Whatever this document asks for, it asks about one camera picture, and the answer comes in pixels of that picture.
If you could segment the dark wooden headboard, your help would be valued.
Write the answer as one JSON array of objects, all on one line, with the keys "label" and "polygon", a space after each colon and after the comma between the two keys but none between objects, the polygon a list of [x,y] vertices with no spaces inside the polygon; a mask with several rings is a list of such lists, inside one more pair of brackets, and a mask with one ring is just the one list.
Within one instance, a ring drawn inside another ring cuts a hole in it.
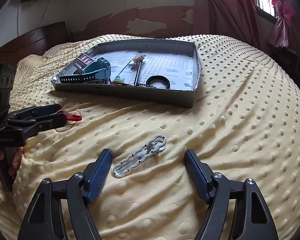
[{"label": "dark wooden headboard", "polygon": [[50,48],[70,41],[66,23],[57,22],[29,31],[0,47],[0,63],[16,66],[23,58],[43,55]]}]

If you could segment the flower hair stick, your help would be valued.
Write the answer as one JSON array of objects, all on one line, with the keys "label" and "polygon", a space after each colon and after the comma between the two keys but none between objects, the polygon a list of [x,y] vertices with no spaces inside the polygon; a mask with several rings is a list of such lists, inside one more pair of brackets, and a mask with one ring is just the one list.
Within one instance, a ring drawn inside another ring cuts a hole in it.
[{"label": "flower hair stick", "polygon": [[139,75],[141,67],[146,55],[143,53],[138,53],[135,55],[115,76],[111,83],[113,85],[119,86],[138,86]]}]

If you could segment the yellow dotted blanket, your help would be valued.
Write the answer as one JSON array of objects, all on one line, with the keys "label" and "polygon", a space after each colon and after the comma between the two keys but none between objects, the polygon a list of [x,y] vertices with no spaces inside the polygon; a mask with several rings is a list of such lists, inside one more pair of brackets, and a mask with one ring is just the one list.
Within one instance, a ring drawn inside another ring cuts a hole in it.
[{"label": "yellow dotted blanket", "polygon": [[117,163],[157,134],[166,149],[117,179],[109,175],[89,209],[103,239],[194,239],[207,211],[184,166],[193,149],[232,180],[253,178],[279,239],[300,230],[300,89],[267,54],[219,35],[193,35],[201,74],[192,108],[55,91],[51,78],[80,53],[125,35],[55,46],[17,65],[13,110],[60,104],[82,120],[28,140],[8,193],[0,183],[0,230],[17,239],[44,178],[63,180],[108,148]]}]

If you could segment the grey shallow tray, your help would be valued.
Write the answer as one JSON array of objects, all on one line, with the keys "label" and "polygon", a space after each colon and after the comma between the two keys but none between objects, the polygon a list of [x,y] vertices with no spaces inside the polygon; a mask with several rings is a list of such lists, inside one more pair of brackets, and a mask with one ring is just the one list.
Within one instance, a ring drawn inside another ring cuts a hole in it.
[{"label": "grey shallow tray", "polygon": [[55,90],[94,93],[191,108],[200,64],[193,42],[132,39],[80,53],[51,82]]}]

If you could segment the blue smart watch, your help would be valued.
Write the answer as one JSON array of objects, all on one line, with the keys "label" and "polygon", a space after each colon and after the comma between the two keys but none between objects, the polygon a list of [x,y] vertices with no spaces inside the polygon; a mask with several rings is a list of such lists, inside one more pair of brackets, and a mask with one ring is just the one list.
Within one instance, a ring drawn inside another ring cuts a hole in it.
[{"label": "blue smart watch", "polygon": [[87,66],[81,74],[73,73],[71,75],[62,75],[59,80],[61,83],[86,83],[92,81],[104,81],[109,79],[110,75],[110,62],[105,58],[100,57]]}]

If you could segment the silver chain clip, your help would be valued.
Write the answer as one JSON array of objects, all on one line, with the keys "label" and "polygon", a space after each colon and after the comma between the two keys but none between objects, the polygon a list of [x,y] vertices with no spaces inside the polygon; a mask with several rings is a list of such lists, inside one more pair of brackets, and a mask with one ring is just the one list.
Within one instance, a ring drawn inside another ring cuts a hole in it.
[{"label": "silver chain clip", "polygon": [[148,158],[164,151],[166,148],[166,142],[167,140],[164,135],[156,135],[147,143],[144,143],[139,149],[117,163],[112,170],[113,176],[115,178],[123,178],[126,174],[138,167]]}]

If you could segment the pink curtain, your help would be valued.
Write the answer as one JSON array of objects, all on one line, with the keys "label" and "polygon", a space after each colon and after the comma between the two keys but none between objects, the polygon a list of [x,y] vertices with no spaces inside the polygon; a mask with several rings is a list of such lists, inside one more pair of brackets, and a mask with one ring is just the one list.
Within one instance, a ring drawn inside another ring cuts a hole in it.
[{"label": "pink curtain", "polygon": [[[276,48],[298,51],[300,44],[293,24],[293,17],[298,14],[288,0],[273,1],[278,18],[267,42]],[[264,48],[253,0],[194,0],[193,32],[225,35]]]}]

